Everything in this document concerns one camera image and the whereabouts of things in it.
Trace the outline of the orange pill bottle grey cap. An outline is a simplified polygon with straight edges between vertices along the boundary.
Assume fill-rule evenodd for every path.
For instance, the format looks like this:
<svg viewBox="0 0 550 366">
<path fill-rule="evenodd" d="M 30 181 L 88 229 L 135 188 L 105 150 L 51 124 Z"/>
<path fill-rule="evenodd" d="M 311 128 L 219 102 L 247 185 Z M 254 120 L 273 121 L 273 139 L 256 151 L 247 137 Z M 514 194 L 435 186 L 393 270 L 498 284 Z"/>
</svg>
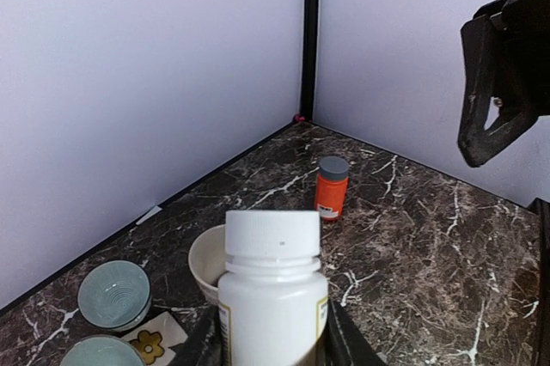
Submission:
<svg viewBox="0 0 550 366">
<path fill-rule="evenodd" d="M 319 160 L 314 207 L 326 221 L 340 218 L 349 181 L 349 164 L 337 156 Z"/>
</svg>

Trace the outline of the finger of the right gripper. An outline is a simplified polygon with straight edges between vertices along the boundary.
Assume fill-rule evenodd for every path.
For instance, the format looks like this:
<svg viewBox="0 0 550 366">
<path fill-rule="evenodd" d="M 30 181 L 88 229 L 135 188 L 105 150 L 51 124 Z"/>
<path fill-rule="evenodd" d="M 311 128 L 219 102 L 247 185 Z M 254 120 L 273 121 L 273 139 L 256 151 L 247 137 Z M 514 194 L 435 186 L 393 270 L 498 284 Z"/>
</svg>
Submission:
<svg viewBox="0 0 550 366">
<path fill-rule="evenodd" d="M 479 168 L 514 143 L 538 119 L 520 70 L 488 15 L 461 28 L 465 91 L 457 143 Z"/>
</svg>

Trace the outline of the small white pill bottle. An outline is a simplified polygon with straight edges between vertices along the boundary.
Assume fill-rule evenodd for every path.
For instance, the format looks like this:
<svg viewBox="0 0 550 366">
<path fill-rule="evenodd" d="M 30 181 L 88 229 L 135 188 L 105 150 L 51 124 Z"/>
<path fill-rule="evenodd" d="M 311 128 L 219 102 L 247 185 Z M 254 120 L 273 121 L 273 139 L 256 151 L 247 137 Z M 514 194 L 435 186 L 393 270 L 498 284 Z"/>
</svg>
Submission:
<svg viewBox="0 0 550 366">
<path fill-rule="evenodd" d="M 226 365 L 316 365 L 328 313 L 321 219 L 312 210 L 231 210 L 218 313 Z"/>
</svg>

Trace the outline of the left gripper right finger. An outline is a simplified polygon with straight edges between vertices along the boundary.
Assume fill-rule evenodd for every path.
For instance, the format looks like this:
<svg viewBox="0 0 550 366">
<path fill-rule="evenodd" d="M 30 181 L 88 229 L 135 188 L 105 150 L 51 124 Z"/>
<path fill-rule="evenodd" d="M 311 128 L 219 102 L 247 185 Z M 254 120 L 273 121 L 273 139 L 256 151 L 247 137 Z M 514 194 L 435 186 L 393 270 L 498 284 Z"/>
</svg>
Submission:
<svg viewBox="0 0 550 366">
<path fill-rule="evenodd" d="M 332 299 L 328 300 L 326 365 L 386 366 L 364 338 L 351 316 Z"/>
</svg>

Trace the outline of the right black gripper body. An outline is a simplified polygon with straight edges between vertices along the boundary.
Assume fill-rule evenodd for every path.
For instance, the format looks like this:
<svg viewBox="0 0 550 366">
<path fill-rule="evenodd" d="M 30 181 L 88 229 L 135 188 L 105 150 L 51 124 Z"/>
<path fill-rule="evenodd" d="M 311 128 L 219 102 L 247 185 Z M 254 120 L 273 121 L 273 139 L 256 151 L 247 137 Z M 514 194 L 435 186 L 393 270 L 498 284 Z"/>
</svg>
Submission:
<svg viewBox="0 0 550 366">
<path fill-rule="evenodd" d="M 549 114 L 549 0 L 497 0 L 492 12 L 504 43 L 535 105 Z"/>
</svg>

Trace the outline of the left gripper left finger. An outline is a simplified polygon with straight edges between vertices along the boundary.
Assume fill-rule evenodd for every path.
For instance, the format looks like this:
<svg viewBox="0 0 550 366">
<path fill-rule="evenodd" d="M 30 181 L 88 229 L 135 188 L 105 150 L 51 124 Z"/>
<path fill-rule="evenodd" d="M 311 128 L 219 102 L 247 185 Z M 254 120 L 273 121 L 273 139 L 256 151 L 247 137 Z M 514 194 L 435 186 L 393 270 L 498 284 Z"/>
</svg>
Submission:
<svg viewBox="0 0 550 366">
<path fill-rule="evenodd" d="M 222 365 L 222 335 L 217 306 L 210 306 L 202 314 L 187 340 L 175 346 L 175 356 L 169 365 Z"/>
</svg>

